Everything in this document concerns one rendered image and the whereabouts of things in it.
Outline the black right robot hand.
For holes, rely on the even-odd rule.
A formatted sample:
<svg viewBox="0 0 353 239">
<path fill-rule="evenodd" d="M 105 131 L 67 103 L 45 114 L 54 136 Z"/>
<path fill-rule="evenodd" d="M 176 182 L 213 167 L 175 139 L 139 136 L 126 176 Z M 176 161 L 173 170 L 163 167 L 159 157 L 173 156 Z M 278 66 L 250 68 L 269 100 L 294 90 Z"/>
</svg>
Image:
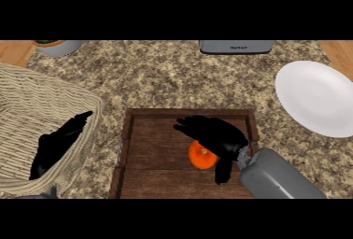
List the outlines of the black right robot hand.
<svg viewBox="0 0 353 239">
<path fill-rule="evenodd" d="M 249 146 L 241 129 L 219 118 L 194 115 L 176 120 L 175 129 L 185 133 L 219 156 L 216 165 L 216 183 L 221 185 L 231 179 L 234 162 L 240 158 L 240 150 Z"/>
</svg>

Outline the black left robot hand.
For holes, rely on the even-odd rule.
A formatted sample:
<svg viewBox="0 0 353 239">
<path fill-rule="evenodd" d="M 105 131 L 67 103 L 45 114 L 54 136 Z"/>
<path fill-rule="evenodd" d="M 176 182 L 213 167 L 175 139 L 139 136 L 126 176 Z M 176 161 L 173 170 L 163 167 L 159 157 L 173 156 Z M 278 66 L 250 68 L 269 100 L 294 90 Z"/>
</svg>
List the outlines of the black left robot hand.
<svg viewBox="0 0 353 239">
<path fill-rule="evenodd" d="M 36 180 L 45 175 L 64 157 L 73 143 L 83 133 L 88 118 L 92 114 L 94 112 L 88 111 L 76 115 L 54 133 L 40 136 L 39 149 L 32 163 L 30 180 Z"/>
</svg>

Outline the orange squash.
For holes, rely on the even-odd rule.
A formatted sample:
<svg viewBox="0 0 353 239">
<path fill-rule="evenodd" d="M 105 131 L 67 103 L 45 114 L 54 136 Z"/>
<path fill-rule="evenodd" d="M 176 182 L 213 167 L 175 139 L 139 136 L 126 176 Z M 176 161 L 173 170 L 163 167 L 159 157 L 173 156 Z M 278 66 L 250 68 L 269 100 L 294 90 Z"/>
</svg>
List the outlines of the orange squash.
<svg viewBox="0 0 353 239">
<path fill-rule="evenodd" d="M 219 160 L 219 156 L 201 145 L 197 140 L 194 140 L 190 145 L 188 156 L 193 165 L 201 170 L 210 169 Z"/>
</svg>

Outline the dark brown wooden tray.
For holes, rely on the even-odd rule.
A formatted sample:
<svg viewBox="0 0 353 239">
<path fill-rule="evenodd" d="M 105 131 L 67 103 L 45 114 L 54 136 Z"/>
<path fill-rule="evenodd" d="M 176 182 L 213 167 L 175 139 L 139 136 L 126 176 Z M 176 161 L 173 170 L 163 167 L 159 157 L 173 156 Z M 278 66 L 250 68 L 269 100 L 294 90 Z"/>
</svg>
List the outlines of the dark brown wooden tray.
<svg viewBox="0 0 353 239">
<path fill-rule="evenodd" d="M 240 182 L 240 170 L 219 185 L 215 170 L 191 164 L 193 139 L 173 129 L 178 120 L 204 115 L 232 123 L 250 141 L 249 152 L 259 149 L 259 130 L 250 109 L 139 109 L 126 111 L 120 141 L 120 162 L 110 190 L 113 199 L 250 199 L 253 194 Z"/>
</svg>

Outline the white plate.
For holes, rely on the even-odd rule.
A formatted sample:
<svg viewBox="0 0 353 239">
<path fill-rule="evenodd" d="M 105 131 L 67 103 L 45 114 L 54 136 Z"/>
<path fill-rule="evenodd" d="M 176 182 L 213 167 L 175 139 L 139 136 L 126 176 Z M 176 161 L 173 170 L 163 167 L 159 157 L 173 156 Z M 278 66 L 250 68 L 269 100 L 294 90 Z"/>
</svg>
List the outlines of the white plate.
<svg viewBox="0 0 353 239">
<path fill-rule="evenodd" d="M 312 132 L 336 138 L 353 136 L 353 81 L 328 65 L 289 63 L 275 79 L 281 105 Z"/>
</svg>

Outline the beige wicker basket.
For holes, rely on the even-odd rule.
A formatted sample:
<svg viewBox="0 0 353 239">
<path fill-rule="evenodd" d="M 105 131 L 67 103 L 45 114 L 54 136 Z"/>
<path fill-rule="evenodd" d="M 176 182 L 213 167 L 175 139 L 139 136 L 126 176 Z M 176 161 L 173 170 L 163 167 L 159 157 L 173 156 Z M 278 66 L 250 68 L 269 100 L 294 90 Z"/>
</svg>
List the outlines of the beige wicker basket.
<svg viewBox="0 0 353 239">
<path fill-rule="evenodd" d="M 36 180 L 30 179 L 39 138 L 91 111 L 88 124 L 61 161 Z M 102 100 L 66 80 L 0 63 L 0 192 L 35 195 L 71 186 L 94 154 L 102 118 Z"/>
</svg>

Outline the grey appliance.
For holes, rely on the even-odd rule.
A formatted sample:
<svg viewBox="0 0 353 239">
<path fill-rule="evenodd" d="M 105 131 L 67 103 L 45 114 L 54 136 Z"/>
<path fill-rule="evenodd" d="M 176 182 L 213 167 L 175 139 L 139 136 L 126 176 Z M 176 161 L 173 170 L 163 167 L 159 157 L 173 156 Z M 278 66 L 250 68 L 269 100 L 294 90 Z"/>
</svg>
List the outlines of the grey appliance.
<svg viewBox="0 0 353 239">
<path fill-rule="evenodd" d="M 204 54 L 263 54 L 274 47 L 274 40 L 200 40 L 200 51 Z"/>
</svg>

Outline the grey plant pot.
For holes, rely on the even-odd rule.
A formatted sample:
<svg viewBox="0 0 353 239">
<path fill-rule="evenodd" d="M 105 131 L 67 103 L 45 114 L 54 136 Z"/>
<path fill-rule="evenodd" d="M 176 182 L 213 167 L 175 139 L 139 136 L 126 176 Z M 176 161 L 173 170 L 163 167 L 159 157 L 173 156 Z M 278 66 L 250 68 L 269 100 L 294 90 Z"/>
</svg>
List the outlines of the grey plant pot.
<svg viewBox="0 0 353 239">
<path fill-rule="evenodd" d="M 74 53 L 82 44 L 82 40 L 43 40 L 33 41 L 36 48 L 51 57 L 58 58 Z"/>
</svg>

